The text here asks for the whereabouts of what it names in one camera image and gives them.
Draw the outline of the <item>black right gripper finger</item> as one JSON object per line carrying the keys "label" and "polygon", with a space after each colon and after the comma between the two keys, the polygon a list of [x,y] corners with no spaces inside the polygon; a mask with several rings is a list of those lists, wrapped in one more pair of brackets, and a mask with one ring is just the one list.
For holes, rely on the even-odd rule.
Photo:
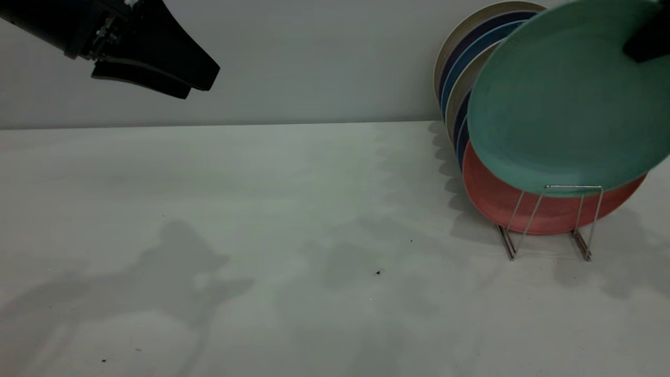
{"label": "black right gripper finger", "polygon": [[629,38],[623,52],[634,62],[644,63],[669,55],[669,3]]}

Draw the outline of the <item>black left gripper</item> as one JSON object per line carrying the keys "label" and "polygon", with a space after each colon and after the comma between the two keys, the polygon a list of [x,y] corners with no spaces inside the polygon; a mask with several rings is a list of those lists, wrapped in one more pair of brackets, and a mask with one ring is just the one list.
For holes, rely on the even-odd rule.
{"label": "black left gripper", "polygon": [[127,1],[2,1],[1,15],[66,57],[87,60],[98,55],[115,21],[128,20],[107,57],[96,61],[94,79],[185,99],[191,89],[210,91],[220,71],[163,1],[139,1],[132,14]]}

